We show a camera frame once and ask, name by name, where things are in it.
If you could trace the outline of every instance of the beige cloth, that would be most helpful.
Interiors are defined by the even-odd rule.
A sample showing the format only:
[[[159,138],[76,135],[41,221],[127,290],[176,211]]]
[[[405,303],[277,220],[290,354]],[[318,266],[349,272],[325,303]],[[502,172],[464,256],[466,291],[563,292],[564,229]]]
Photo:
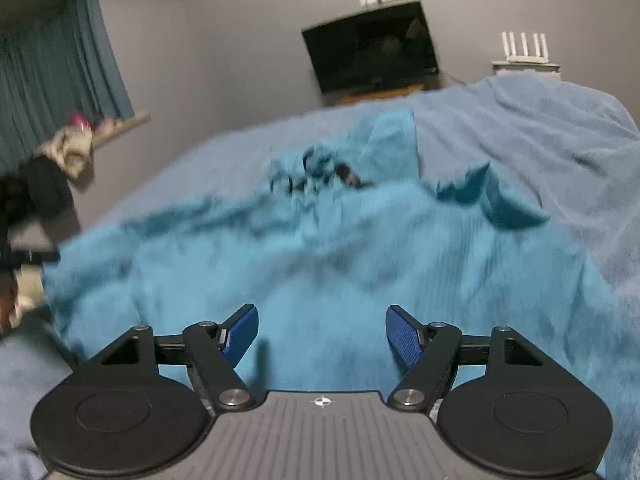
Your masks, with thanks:
[[[66,126],[40,146],[39,152],[55,161],[69,177],[78,178],[91,161],[93,137],[91,130]]]

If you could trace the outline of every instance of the black disc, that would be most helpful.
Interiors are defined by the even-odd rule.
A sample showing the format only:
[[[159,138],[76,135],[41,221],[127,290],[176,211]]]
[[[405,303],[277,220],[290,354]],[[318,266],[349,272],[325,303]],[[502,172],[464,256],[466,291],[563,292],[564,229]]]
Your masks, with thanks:
[[[606,406],[581,384],[523,387],[485,378],[453,389],[437,425],[471,461],[529,478],[595,470],[611,433]]]
[[[55,388],[31,417],[44,461],[75,475],[135,476],[190,450],[210,416],[186,386],[159,376],[152,382]]]

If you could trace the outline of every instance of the red object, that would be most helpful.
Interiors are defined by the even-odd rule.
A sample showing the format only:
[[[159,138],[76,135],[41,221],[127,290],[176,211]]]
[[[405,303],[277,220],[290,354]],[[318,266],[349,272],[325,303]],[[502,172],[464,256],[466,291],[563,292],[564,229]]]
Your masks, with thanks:
[[[91,130],[91,123],[87,116],[77,110],[71,112],[71,115],[69,116],[69,126],[74,126],[81,130]]]

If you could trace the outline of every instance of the white router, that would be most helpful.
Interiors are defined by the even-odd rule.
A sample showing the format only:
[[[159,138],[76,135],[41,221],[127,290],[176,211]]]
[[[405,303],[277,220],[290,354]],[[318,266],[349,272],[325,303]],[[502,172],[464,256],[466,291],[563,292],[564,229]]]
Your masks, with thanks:
[[[507,33],[502,33],[502,46],[504,47],[504,55],[507,61],[511,63],[540,63],[546,64],[549,62],[549,50],[546,46],[546,35],[535,33],[533,35],[533,45],[536,49],[536,55],[529,55],[529,45],[527,44],[527,35],[524,32],[520,33],[520,43],[522,44],[522,55],[516,51],[516,38],[513,32],[509,33],[509,41],[507,42]]]

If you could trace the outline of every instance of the teal garment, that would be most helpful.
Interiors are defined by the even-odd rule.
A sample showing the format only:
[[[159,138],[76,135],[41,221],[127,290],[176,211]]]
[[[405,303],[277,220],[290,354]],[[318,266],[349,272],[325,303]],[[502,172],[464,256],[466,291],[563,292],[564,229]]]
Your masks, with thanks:
[[[346,186],[340,164],[366,186]],[[638,336],[599,270],[488,164],[421,181],[406,110],[274,161],[253,198],[205,196],[89,231],[62,247],[44,285],[82,358],[135,324],[180,333],[254,303],[260,329],[237,371],[258,392],[388,395],[405,372],[386,341],[390,304],[466,334],[512,326],[612,410],[610,478],[622,478],[638,441]],[[187,381],[181,368],[162,373]]]
[[[69,0],[47,23],[0,39],[0,174],[14,170],[79,110],[129,118],[98,0]]]

